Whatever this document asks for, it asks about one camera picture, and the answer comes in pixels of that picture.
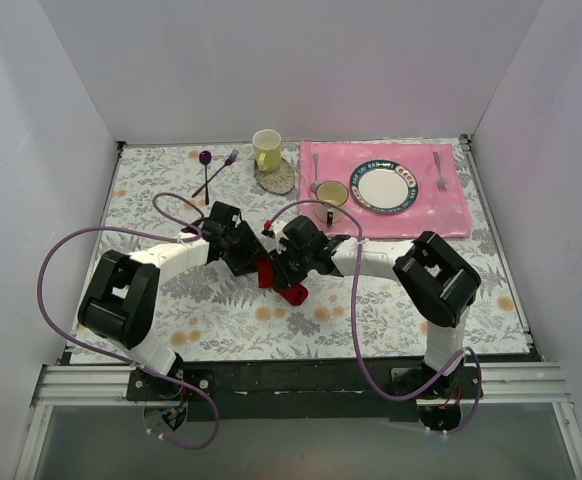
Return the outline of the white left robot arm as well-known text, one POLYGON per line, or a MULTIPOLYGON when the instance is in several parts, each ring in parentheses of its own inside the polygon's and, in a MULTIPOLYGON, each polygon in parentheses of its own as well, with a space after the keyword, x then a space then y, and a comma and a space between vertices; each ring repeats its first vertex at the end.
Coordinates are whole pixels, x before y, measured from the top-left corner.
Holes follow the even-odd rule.
POLYGON ((181 357, 160 340, 153 320, 159 288, 185 271, 222 260, 236 275, 255 271, 265 250, 241 211, 212 205, 201 231, 188 228, 167 243, 124 254, 105 252, 78 309, 78 322, 153 372, 149 387, 164 400, 184 386, 181 357))

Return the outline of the red cloth napkin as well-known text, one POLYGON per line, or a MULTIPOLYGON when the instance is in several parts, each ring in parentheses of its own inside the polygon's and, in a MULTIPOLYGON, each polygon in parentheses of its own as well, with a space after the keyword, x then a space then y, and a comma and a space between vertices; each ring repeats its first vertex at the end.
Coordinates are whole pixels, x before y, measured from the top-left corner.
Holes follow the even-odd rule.
POLYGON ((258 275, 258 286, 261 289, 274 290, 292 306, 300 306, 308 298, 308 290, 301 284, 285 288, 277 287, 274 270, 268 259, 256 260, 255 267, 258 275))

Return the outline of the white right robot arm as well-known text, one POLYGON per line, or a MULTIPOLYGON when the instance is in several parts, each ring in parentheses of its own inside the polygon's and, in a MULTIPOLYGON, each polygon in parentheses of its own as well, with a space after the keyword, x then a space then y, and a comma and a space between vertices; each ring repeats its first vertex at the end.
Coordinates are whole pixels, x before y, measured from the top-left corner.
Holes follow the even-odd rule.
POLYGON ((292 305, 308 297, 302 282, 311 271, 399 282, 427 321, 421 364, 425 389, 440 398, 457 389, 466 317, 481 278, 438 234, 425 231, 395 244, 349 235, 329 238, 306 216, 268 221, 262 234, 273 239, 275 247, 257 266, 260 285, 276 290, 292 305))

